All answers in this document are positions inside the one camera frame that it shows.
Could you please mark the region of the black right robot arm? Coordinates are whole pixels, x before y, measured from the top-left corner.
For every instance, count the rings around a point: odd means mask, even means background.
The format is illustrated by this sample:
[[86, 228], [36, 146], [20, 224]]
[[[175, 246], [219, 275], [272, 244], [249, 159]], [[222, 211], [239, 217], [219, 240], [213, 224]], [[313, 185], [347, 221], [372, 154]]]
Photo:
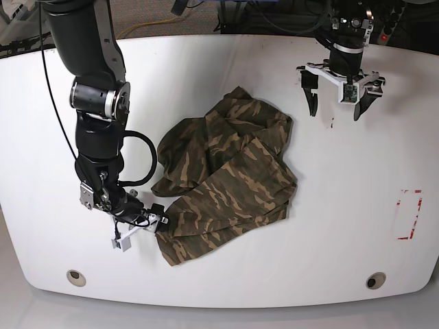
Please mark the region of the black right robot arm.
[[[130, 229], [156, 232], [169, 220], [163, 206], [146, 209], [136, 191], [152, 179], [158, 164], [153, 142], [127, 130], [130, 84], [117, 44], [109, 1], [39, 1], [58, 54], [74, 76], [69, 102], [76, 111], [75, 144], [70, 146], [80, 180], [80, 202]], [[138, 138], [150, 149], [152, 164], [144, 178], [121, 181], [125, 138]]]

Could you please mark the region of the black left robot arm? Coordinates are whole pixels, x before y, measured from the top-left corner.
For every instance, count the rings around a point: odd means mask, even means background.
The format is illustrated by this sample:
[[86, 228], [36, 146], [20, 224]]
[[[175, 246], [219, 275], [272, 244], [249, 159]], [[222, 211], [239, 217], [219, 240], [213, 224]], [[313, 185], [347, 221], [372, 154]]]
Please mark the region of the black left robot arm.
[[323, 17], [330, 17], [331, 28], [323, 28], [320, 18], [314, 30], [315, 39], [329, 50], [322, 63], [307, 63], [296, 69], [301, 74], [309, 114], [318, 110], [318, 81], [322, 77], [337, 87], [337, 101], [354, 107], [357, 121], [373, 102], [383, 96], [385, 78], [379, 72], [364, 73], [361, 69], [364, 48], [374, 28], [372, 10], [365, 1], [329, 1]]

